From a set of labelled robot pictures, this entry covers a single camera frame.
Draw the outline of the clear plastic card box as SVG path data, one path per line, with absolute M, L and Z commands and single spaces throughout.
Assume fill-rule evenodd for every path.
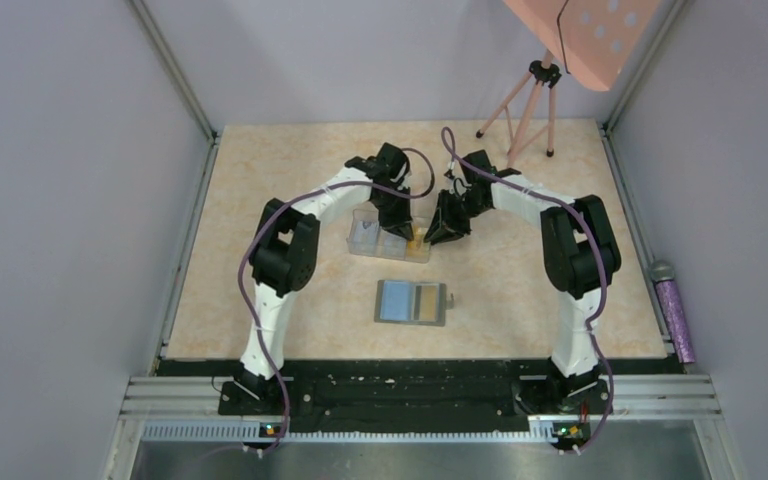
M 430 244 L 424 242 L 431 219 L 414 217 L 413 239 L 405 240 L 385 231 L 373 210 L 355 209 L 346 238 L 348 252 L 352 255 L 426 264 L 430 260 Z

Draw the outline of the yellow credit card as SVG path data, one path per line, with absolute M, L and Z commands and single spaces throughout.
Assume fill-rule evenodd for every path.
M 437 323 L 439 317 L 440 286 L 418 285 L 415 294 L 415 320 L 421 323 Z

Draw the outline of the grey card holder wallet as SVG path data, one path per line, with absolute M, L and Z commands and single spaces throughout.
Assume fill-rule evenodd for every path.
M 415 294 L 417 286 L 422 284 L 438 284 L 440 286 L 439 317 L 437 323 L 421 323 L 415 320 Z M 373 321 L 396 325 L 442 327 L 446 324 L 447 312 L 453 309 L 454 306 L 454 294 L 444 283 L 379 280 L 373 310 Z

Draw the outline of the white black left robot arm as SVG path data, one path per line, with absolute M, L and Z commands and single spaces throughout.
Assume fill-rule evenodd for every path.
M 371 203 L 382 230 L 413 240 L 409 176 L 406 151 L 385 143 L 374 156 L 348 160 L 311 192 L 264 206 L 240 265 L 251 271 L 254 292 L 243 296 L 252 327 L 234 375 L 243 401 L 255 412 L 268 413 L 279 404 L 284 336 L 296 297 L 314 275 L 322 227 Z

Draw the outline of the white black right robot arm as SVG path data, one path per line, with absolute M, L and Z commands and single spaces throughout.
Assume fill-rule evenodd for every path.
M 599 378 L 601 353 L 595 339 L 606 291 L 622 264 L 602 199 L 561 197 L 538 187 L 515 169 L 498 170 L 483 150 L 454 155 L 463 186 L 438 195 L 425 240 L 459 240 L 471 221 L 489 210 L 512 213 L 539 228 L 543 265 L 559 293 L 560 327 L 550 356 L 546 397 L 560 412 L 572 412 Z

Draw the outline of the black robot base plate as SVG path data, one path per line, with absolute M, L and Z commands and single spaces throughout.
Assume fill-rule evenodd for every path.
M 547 360 L 290 360 L 280 380 L 237 361 L 161 361 L 160 377 L 212 377 L 225 416 L 289 416 L 292 433 L 523 433 L 539 415 L 595 419 L 606 378 L 564 380 Z

